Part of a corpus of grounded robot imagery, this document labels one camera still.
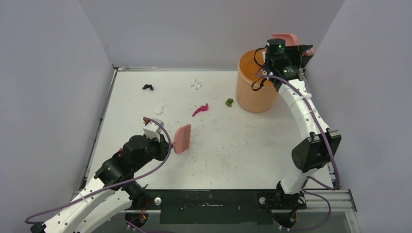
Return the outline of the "pink plastic dustpan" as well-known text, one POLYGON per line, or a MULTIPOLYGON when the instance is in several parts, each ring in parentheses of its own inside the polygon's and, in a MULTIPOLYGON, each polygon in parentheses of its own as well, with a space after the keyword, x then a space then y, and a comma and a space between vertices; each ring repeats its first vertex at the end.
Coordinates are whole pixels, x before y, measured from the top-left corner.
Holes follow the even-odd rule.
MULTIPOLYGON (((271 34, 271 37, 272 38, 284 39, 285 42, 286 42, 286 46, 297 46, 297 45, 299 45, 299 39, 293 33, 273 33, 273 34, 271 34)), ((314 48, 303 50, 302 55, 303 56, 313 56, 314 55, 314 48)))

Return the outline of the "pink plastic hand brush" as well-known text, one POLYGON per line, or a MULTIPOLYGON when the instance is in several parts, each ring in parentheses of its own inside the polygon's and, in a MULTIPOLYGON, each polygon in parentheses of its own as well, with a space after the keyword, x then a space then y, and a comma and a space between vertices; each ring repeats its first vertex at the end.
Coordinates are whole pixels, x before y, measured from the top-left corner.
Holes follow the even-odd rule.
POLYGON ((187 124, 177 129, 172 142, 175 154, 182 154, 190 148, 191 125, 187 124))

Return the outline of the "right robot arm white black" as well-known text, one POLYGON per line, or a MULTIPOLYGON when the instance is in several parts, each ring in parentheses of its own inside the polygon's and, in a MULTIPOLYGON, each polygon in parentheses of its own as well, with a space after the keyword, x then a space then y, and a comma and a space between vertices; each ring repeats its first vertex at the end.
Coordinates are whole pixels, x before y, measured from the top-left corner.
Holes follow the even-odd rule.
POLYGON ((276 186, 274 202, 280 208, 299 206, 304 204, 303 187, 331 161, 342 137, 324 122, 306 87, 304 69, 313 57, 312 46, 288 46, 284 39, 272 38, 264 49, 263 79, 287 103, 302 138, 292 150, 292 169, 276 186))

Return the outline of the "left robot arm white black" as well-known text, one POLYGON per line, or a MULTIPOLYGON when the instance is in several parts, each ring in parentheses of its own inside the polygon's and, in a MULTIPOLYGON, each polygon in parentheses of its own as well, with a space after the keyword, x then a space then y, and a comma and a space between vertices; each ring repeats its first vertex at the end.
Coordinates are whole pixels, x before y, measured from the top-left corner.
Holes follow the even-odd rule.
POLYGON ((160 134, 134 135, 122 148, 103 162, 94 177, 69 205, 45 222, 32 222, 33 233, 90 233, 117 213, 141 208, 145 188, 136 182, 135 173, 153 159, 164 162, 173 144, 160 134))

